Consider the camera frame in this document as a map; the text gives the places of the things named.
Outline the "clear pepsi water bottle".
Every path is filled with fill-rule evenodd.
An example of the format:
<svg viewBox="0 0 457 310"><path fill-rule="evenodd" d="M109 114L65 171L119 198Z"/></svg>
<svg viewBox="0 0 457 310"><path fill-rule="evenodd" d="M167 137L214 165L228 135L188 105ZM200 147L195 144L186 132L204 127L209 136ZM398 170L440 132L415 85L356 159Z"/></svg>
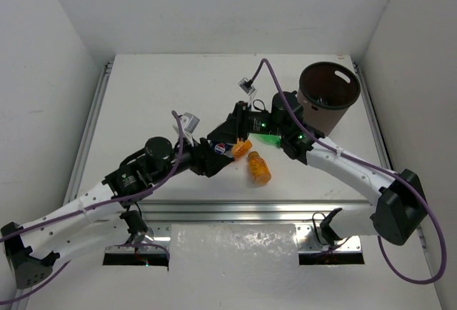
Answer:
<svg viewBox="0 0 457 310"><path fill-rule="evenodd" d="M231 149L233 144L224 143L222 141L210 141L211 154L210 161L212 162L234 162Z"/></svg>

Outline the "orange bottle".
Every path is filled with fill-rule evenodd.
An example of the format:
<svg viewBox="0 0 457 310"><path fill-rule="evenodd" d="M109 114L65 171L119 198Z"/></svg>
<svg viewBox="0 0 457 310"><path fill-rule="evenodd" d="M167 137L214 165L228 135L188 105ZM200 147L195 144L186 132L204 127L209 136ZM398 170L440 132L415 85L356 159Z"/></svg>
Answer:
<svg viewBox="0 0 457 310"><path fill-rule="evenodd" d="M235 160L239 160L251 150L252 146L252 143L248 139L245 141L237 141L237 143L231 149L233 158Z"/></svg>
<svg viewBox="0 0 457 310"><path fill-rule="evenodd" d="M257 151L248 154L248 170L252 182L257 186L264 186L271 180L271 172Z"/></svg>

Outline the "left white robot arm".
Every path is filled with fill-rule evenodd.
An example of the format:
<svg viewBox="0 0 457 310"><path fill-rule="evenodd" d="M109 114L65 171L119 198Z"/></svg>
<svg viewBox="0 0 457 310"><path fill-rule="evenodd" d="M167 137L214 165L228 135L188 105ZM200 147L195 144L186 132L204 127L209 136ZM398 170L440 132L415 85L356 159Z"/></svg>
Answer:
<svg viewBox="0 0 457 310"><path fill-rule="evenodd" d="M233 162L231 153L205 139L172 144L162 136L125 158L118 169L86 193L52 213L26 224L1 228L1 242L16 287L28 289L46 280L55 264L64 264L92 248L138 244L149 230L133 204L172 176L190 170L212 177Z"/></svg>

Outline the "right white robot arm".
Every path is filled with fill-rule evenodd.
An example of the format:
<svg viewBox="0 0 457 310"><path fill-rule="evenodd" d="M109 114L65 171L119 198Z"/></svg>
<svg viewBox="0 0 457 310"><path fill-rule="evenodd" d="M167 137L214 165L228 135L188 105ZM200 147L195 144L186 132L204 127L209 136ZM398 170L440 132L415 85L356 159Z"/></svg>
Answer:
<svg viewBox="0 0 457 310"><path fill-rule="evenodd" d="M365 161L358 164L357 156L337 153L337 145L320 131L308 126L302 132L295 122L302 115L295 91L275 94L270 111L254 111L239 101L207 138L235 144L250 134L279 135L280 147L290 159L324 171L364 196L370 207L362 211L337 208L322 220L316 234L322 245L350 236L380 236L391 244L404 245L426 217L424 206L413 195L417 191L424 196L419 177L408 169L401 174L382 173Z"/></svg>

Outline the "orange bottle front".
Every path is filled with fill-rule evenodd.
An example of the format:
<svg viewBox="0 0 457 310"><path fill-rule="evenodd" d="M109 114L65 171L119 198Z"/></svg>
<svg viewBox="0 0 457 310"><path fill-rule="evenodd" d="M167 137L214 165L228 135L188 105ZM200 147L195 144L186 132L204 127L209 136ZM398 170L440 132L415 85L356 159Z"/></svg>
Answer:
<svg viewBox="0 0 457 310"><path fill-rule="evenodd" d="M271 172L257 151L248 154L248 170L252 182L257 186L264 186L271 180Z"/></svg>

